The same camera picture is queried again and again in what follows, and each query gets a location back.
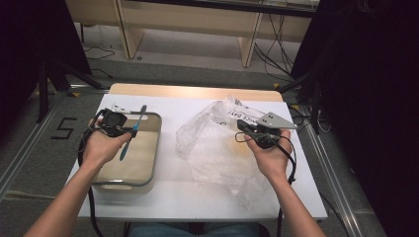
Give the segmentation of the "clear plastic bag yellow smiley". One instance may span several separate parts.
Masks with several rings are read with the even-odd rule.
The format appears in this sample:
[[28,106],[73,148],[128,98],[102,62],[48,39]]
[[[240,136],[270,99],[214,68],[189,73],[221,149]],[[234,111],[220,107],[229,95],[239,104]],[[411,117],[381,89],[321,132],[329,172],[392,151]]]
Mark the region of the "clear plastic bag yellow smiley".
[[254,125],[262,115],[228,96],[205,107],[176,132],[176,152],[190,164],[193,179],[227,189],[247,208],[269,183],[247,144],[235,138],[237,122],[242,119]]

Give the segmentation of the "metal floor rail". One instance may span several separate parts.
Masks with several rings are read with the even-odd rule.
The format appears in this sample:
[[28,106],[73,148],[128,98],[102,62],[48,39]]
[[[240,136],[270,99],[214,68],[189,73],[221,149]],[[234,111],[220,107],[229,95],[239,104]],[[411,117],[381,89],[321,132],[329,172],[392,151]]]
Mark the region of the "metal floor rail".
[[340,216],[344,223],[345,229],[348,232],[348,236],[365,237],[360,228],[356,214],[353,211],[348,199],[346,198],[346,195],[344,194],[342,186],[333,169],[332,163],[329,160],[329,156],[320,136],[315,133],[310,122],[307,121],[305,123],[305,128],[314,147],[315,153],[319,159],[319,163],[329,184],[331,193],[335,199],[336,206],[340,210]]
[[25,142],[20,147],[19,151],[16,153],[14,158],[11,160],[11,163],[7,169],[1,173],[0,172],[0,202],[6,195],[7,191],[10,189],[23,166],[29,159],[29,156],[33,152],[35,146],[38,144],[41,139],[44,131],[49,126],[53,116],[56,113],[57,108],[63,102],[63,100],[68,97],[71,93],[97,93],[97,94],[106,94],[110,90],[109,87],[102,86],[99,89],[93,88],[88,85],[75,84],[71,85],[70,89],[66,92],[57,92],[51,98],[47,98],[48,106],[46,108],[46,114],[43,118],[34,125],[34,128],[31,130],[28,137],[25,139]]

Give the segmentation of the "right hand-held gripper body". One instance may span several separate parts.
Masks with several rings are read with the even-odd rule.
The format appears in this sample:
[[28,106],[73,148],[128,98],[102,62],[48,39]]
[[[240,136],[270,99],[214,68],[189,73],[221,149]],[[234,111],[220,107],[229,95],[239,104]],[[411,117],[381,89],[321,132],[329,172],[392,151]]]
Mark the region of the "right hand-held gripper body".
[[262,149],[275,146],[280,139],[280,129],[296,129],[296,125],[272,112],[264,114],[258,118],[255,124],[259,132],[245,132]]

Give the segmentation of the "black metal stand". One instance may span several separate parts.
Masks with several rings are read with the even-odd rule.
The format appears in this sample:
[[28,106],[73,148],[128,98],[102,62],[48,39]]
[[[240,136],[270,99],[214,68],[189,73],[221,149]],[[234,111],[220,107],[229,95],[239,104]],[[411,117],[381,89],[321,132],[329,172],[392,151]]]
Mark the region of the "black metal stand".
[[48,105],[48,88],[47,80],[50,80],[53,87],[58,92],[67,92],[70,89],[70,84],[65,78],[66,74],[71,74],[87,85],[100,90],[109,90],[109,86],[105,86],[95,81],[91,77],[77,70],[73,66],[57,59],[51,59],[42,61],[38,67],[39,72],[39,98],[40,98],[40,109],[37,123],[43,121],[49,111]]
[[318,116],[321,97],[320,83],[315,72],[307,72],[285,86],[278,86],[276,91],[284,94],[299,87],[296,100],[304,104],[311,104],[311,125],[316,134],[319,133]]

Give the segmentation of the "small white object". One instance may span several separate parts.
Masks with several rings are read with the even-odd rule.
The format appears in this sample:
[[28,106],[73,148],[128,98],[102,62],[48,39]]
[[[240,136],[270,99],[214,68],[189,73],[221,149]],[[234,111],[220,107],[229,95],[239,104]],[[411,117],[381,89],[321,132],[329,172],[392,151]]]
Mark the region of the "small white object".
[[117,104],[112,104],[111,111],[123,115],[142,115],[147,111],[147,105],[143,105],[138,111],[130,111],[128,109],[118,106]]

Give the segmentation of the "beige storage bin grey rim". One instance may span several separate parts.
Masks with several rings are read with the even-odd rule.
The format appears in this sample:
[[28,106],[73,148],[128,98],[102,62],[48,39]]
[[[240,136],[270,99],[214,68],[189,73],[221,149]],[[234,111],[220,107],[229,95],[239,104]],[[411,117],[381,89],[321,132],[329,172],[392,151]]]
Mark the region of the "beige storage bin grey rim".
[[106,163],[93,187],[100,192],[147,193],[153,187],[154,167],[161,131],[162,118],[157,113],[146,113],[139,123],[121,160],[121,148],[115,158]]

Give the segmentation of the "long wooden desk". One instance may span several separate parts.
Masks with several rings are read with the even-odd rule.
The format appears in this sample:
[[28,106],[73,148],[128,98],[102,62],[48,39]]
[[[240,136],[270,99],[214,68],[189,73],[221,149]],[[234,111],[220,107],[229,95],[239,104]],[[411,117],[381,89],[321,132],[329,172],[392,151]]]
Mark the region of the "long wooden desk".
[[146,30],[162,30],[237,37],[242,65],[250,64],[255,41],[272,40],[269,22],[281,24],[282,39],[301,42],[310,20],[283,13],[252,13],[204,7],[142,3],[129,0],[65,0],[75,23],[120,29],[127,58],[133,58]]

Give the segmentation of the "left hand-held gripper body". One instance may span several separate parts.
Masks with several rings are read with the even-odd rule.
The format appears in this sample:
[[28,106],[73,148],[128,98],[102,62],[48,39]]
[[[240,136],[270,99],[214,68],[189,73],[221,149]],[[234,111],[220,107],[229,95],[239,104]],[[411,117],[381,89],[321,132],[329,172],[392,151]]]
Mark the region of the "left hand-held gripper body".
[[102,121],[99,123],[100,130],[108,136],[120,136],[129,132],[125,127],[127,117],[124,114],[113,112],[109,109],[99,111]]

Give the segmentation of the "person's right hand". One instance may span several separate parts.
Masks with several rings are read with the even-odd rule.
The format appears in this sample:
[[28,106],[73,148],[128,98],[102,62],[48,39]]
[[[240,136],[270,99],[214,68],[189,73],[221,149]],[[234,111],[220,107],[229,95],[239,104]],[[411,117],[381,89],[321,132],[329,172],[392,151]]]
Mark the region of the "person's right hand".
[[278,147],[262,149],[249,135],[245,135],[246,143],[254,154],[259,170],[270,183],[288,182],[286,169],[289,155],[293,151],[289,142],[290,138],[291,132],[281,129],[281,138],[278,140],[278,145],[282,149]]

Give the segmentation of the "person's left hand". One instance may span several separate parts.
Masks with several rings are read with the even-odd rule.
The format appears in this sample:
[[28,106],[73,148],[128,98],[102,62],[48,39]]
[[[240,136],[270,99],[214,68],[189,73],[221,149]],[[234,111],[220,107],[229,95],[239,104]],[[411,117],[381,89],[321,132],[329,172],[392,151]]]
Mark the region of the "person's left hand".
[[94,131],[87,140],[82,155],[82,170],[99,171],[110,162],[120,148],[131,139],[129,133],[117,137],[109,137],[100,131]]

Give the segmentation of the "black curtain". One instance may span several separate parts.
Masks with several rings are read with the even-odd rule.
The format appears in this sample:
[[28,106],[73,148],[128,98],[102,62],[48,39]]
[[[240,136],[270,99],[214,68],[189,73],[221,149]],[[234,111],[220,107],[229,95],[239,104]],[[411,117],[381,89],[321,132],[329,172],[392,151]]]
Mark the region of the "black curtain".
[[419,237],[419,0],[320,0],[294,62],[317,80],[387,237]]
[[0,140],[52,60],[91,72],[65,0],[0,0]]

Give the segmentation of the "blue toothbrush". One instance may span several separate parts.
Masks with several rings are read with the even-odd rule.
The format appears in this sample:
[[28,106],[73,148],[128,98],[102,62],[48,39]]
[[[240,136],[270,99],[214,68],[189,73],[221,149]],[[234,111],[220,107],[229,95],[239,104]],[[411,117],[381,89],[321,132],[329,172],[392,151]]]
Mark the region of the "blue toothbrush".
[[[147,105],[143,105],[141,107],[140,111],[139,111],[139,118],[138,118],[138,120],[136,121],[136,123],[134,124],[134,126],[132,128],[134,131],[138,131],[139,124],[140,124],[140,122],[142,120],[142,117],[145,114],[146,110],[147,110]],[[123,151],[122,151],[121,156],[120,156],[120,161],[123,161],[125,159],[128,147],[130,145],[130,142],[131,142],[131,139],[126,143],[125,147],[123,148]]]

